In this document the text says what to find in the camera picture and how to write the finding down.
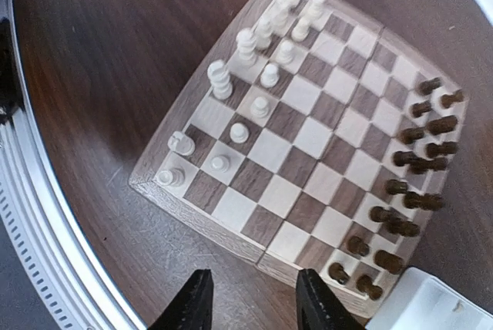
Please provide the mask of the white chess pawn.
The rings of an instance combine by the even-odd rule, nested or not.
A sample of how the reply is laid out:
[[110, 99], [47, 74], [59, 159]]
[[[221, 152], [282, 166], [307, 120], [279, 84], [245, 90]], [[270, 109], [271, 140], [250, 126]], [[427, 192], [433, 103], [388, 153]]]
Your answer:
[[260, 84], [265, 88], [272, 88], [277, 84], [279, 78], [280, 74], [278, 65], [269, 63], [265, 66], [260, 76]]
[[302, 17], [297, 24], [293, 27], [291, 32], [291, 39], [295, 42], [304, 41], [310, 33], [310, 19], [308, 17]]
[[256, 97], [250, 106], [250, 112], [256, 118], [267, 117], [270, 112], [269, 100], [265, 96]]
[[227, 172], [230, 168], [230, 158], [226, 155], [214, 156], [210, 161], [210, 167], [217, 172]]
[[296, 55], [296, 46], [290, 40], [282, 41], [278, 46], [277, 61], [279, 64], [288, 65], [292, 63]]
[[327, 10], [325, 8], [326, 0], [310, 0], [306, 17], [311, 25], [320, 24], [321, 21], [327, 20]]
[[245, 143], [249, 135], [250, 132], [243, 123], [234, 123], [230, 128], [230, 139], [234, 143]]

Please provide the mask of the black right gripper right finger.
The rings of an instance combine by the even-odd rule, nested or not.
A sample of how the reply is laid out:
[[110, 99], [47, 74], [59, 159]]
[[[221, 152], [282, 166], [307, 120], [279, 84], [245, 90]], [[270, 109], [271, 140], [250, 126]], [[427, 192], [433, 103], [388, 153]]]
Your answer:
[[364, 329], [312, 268], [298, 271], [296, 308], [298, 329]]

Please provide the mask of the white chess queen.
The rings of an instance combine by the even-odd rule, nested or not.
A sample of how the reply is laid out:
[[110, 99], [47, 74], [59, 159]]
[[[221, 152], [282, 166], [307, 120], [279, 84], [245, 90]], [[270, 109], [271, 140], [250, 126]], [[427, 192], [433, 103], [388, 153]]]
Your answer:
[[220, 100], [228, 99], [233, 93], [230, 71], [222, 59], [213, 61], [208, 69], [207, 76], [213, 89], [213, 95]]

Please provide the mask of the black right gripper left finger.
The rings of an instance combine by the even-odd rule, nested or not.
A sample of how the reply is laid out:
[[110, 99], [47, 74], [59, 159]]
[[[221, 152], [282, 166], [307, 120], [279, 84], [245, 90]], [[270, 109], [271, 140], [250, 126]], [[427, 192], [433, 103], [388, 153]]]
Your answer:
[[212, 322], [213, 276], [210, 269], [199, 269], [148, 329], [211, 329]]

